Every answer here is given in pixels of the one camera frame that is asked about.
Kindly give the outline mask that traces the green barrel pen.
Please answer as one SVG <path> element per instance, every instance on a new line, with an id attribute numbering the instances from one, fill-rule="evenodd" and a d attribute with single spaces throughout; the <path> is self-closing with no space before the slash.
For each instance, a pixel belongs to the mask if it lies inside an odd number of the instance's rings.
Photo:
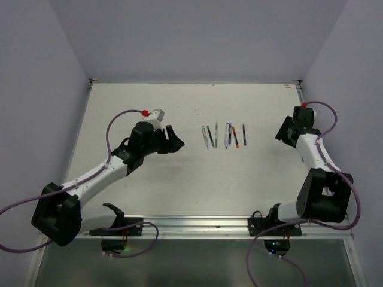
<path id="1" fill-rule="evenodd" d="M 209 135 L 209 139 L 211 141 L 212 148 L 215 148 L 215 141 L 214 138 L 212 137 L 211 129 L 209 126 L 206 127 Z"/>

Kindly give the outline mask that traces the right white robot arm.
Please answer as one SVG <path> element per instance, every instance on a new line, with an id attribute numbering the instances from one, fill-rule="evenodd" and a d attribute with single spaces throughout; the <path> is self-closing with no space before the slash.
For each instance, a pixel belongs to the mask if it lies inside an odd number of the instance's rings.
<path id="1" fill-rule="evenodd" d="M 314 122 L 312 108 L 296 106 L 275 136 L 299 152 L 308 174 L 295 201 L 278 203 L 271 209 L 275 215 L 267 219 L 266 226 L 272 234 L 281 234 L 288 222 L 299 219 L 341 223 L 346 216 L 351 188 L 345 179 L 352 182 L 353 178 L 333 163 Z"/>

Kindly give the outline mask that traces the clear slim pen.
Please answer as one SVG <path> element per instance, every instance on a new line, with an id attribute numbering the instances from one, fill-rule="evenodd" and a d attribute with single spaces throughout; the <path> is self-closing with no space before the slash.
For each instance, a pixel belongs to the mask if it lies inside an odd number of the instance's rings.
<path id="1" fill-rule="evenodd" d="M 208 137 L 207 137 L 207 134 L 206 134 L 206 128 L 205 126 L 202 126 L 202 134 L 203 134 L 203 139 L 204 139 L 204 143 L 205 143 L 205 146 L 207 148 L 207 150 L 209 150 L 209 143 L 208 143 Z"/>

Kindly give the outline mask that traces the clear grey pen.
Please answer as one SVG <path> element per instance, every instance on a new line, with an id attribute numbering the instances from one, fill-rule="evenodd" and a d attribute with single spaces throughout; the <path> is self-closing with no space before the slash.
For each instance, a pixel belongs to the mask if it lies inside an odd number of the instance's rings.
<path id="1" fill-rule="evenodd" d="M 218 147 L 218 121 L 215 122 L 214 144 L 215 144 L 215 148 L 217 148 Z"/>

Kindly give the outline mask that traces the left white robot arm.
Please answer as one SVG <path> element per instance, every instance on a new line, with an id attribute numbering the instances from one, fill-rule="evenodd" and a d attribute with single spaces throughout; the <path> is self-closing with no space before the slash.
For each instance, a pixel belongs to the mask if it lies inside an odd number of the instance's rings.
<path id="1" fill-rule="evenodd" d="M 71 182 L 46 185 L 31 224 L 59 246 L 66 246 L 80 233 L 81 210 L 95 195 L 129 176 L 146 156 L 176 153 L 184 145 L 172 126 L 162 129 L 146 121 L 138 122 L 130 136 L 98 167 Z"/>

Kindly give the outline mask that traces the purple pen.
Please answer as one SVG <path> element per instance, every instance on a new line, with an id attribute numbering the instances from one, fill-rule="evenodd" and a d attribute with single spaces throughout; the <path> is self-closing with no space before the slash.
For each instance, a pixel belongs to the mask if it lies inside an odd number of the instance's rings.
<path id="1" fill-rule="evenodd" d="M 242 124 L 242 137 L 243 137 L 244 146 L 247 146 L 247 136 L 246 136 L 245 124 Z"/>

